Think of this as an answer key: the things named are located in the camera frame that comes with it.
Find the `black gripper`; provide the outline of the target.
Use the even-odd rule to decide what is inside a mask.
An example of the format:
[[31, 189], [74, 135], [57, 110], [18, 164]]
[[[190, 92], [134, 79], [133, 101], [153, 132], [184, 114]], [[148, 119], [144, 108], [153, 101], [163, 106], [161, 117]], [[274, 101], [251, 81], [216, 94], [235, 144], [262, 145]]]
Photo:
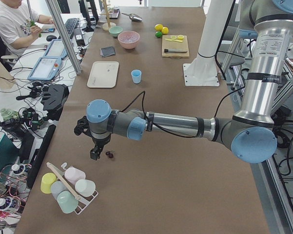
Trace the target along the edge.
[[86, 136], [92, 138], [94, 147], [90, 150], [90, 158], [93, 160], [98, 159], [98, 156], [100, 156], [104, 146], [108, 144], [111, 139], [110, 133], [97, 134], [92, 132], [86, 116], [83, 116], [77, 121], [77, 124], [74, 128], [74, 133], [77, 136], [85, 134]]

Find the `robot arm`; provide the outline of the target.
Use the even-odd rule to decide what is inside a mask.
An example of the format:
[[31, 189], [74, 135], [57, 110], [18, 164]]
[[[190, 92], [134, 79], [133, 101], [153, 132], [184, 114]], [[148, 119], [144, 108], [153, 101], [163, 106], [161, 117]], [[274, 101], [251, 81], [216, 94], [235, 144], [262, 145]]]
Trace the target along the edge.
[[92, 138], [95, 146], [90, 157], [100, 157], [111, 134], [140, 140], [145, 131], [159, 129], [178, 137], [218, 142], [248, 163], [269, 159], [277, 148], [271, 111], [293, 34], [293, 0], [244, 0], [240, 29], [256, 31], [257, 38], [241, 107], [231, 119], [175, 116], [129, 107], [115, 110], [102, 99], [93, 100], [74, 129], [76, 135]]

